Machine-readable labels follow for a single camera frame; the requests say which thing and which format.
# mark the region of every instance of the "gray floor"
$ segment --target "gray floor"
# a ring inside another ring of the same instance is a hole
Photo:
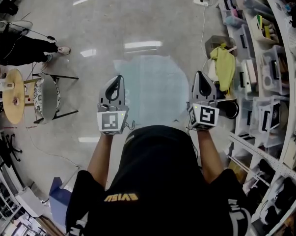
[[[79,113],[36,125],[34,109],[29,107],[18,125],[3,123],[7,133],[16,134],[17,147],[23,150],[18,163],[21,175],[28,182],[35,181],[45,196],[53,177],[65,179],[75,170],[73,163],[59,156],[87,167],[96,143],[81,143],[79,138],[100,136],[96,122],[98,94],[101,86],[116,74],[114,60],[145,54],[171,56],[189,82],[205,62],[200,45],[203,7],[193,0],[88,0],[73,5],[77,1],[80,0],[23,0],[15,16],[19,20],[30,13],[25,20],[33,22],[33,30],[52,35],[58,45],[72,48],[68,56],[54,55],[46,72],[80,78],[77,82],[62,80],[59,86],[61,112],[78,109]],[[212,35],[225,35],[225,30],[219,9],[207,8],[203,44]],[[29,36],[41,38],[36,34]],[[125,51],[125,43],[142,41],[160,41],[162,45],[152,51]],[[84,57],[83,51],[87,50],[95,51]],[[41,66],[37,64],[34,72],[40,71]],[[26,79],[31,65],[18,69]],[[220,140],[221,133],[222,129],[215,131],[216,140]],[[125,137],[123,134],[114,138],[108,184],[117,172]]]

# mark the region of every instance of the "person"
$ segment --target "person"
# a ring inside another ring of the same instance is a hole
[[[24,65],[33,62],[48,63],[52,60],[51,53],[68,55],[69,47],[58,47],[41,39],[34,39],[12,32],[0,33],[0,64]]]
[[[232,170],[223,170],[210,133],[197,135],[202,172],[186,132],[162,125],[134,130],[107,191],[113,136],[101,135],[87,171],[78,172],[67,235],[244,236],[251,217],[242,186]]]

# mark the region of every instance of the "yellow-green towel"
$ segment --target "yellow-green towel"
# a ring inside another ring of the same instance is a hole
[[[227,91],[235,73],[235,57],[221,47],[216,47],[210,53],[210,57],[215,60],[215,71],[220,83],[220,90]]]

